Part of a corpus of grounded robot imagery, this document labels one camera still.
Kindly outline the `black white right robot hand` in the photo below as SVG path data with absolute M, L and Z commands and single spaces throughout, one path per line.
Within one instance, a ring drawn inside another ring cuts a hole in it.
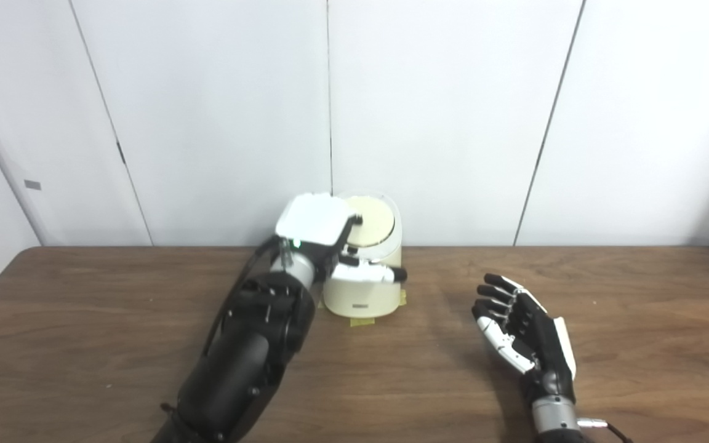
M 518 371 L 521 398 L 576 402 L 576 362 L 563 317 L 552 317 L 534 294 L 498 274 L 485 274 L 471 308 L 485 340 Z

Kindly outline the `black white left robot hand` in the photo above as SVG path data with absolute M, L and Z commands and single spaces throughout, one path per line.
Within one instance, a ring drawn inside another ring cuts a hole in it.
M 363 216 L 342 198 L 326 193 L 299 194 L 284 208 L 275 227 L 278 252 L 271 269 L 284 272 L 307 290 L 338 281 L 399 284 L 408 273 L 347 246 L 347 238 Z

